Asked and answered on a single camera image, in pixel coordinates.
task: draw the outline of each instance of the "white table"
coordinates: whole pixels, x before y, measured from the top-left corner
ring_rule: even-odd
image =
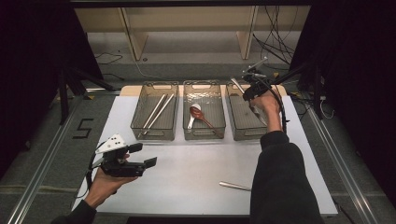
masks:
[[[99,143],[119,133],[128,145],[136,143],[130,124],[137,96],[118,96],[109,113]],[[337,215],[303,127],[289,96],[283,96],[288,122],[288,136],[304,155],[308,180],[324,217]],[[118,190],[97,208],[99,213],[125,216],[248,216],[250,192],[224,188],[220,181],[251,187],[257,159],[261,152],[259,140],[234,141],[225,100],[225,137],[221,140],[186,141],[182,128],[183,101],[179,100],[176,138],[166,143],[144,143],[140,152],[129,161],[158,157],[157,165],[142,177]],[[86,190],[86,182],[79,195]]]

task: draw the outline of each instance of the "white spoon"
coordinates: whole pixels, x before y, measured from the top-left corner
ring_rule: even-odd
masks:
[[[197,107],[198,109],[201,109],[201,106],[198,104],[193,104],[191,106]],[[190,123],[189,126],[187,126],[187,129],[191,129],[192,128],[192,123],[194,122],[195,118],[192,116],[192,114],[190,114]]]

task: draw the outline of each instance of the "black sleeve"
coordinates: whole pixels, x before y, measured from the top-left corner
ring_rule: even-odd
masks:
[[[261,139],[250,199],[250,223],[324,223],[305,175],[301,150],[281,131]]]
[[[68,216],[57,217],[51,224],[89,224],[93,223],[95,215],[96,210],[82,200]]]

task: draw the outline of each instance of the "transparent gray basket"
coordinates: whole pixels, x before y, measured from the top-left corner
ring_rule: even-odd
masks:
[[[164,106],[172,94],[172,99]],[[149,121],[148,119],[163,95],[166,98],[156,111],[161,111],[163,106],[164,109],[149,127],[156,115],[153,114]],[[131,123],[134,137],[137,140],[173,141],[175,139],[178,98],[177,82],[145,82]]]
[[[245,87],[247,84],[243,81],[239,83],[242,87]],[[260,139],[267,133],[267,127],[250,110],[248,102],[242,97],[242,92],[232,82],[227,83],[226,90],[226,104],[233,131],[233,140]],[[258,110],[262,117],[266,119],[265,114],[260,109]]]
[[[183,83],[183,129],[186,140],[222,139],[225,131],[224,108],[218,80],[186,80]],[[192,128],[190,106],[198,104],[208,122],[220,134],[215,134],[202,120],[195,119]]]

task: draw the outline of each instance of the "person's left hand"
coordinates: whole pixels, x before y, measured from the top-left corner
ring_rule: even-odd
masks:
[[[117,191],[122,185],[132,182],[137,179],[135,177],[114,177],[106,175],[102,168],[99,167],[96,176],[92,182],[90,191],[84,201],[92,208],[96,209],[102,204],[108,197]]]

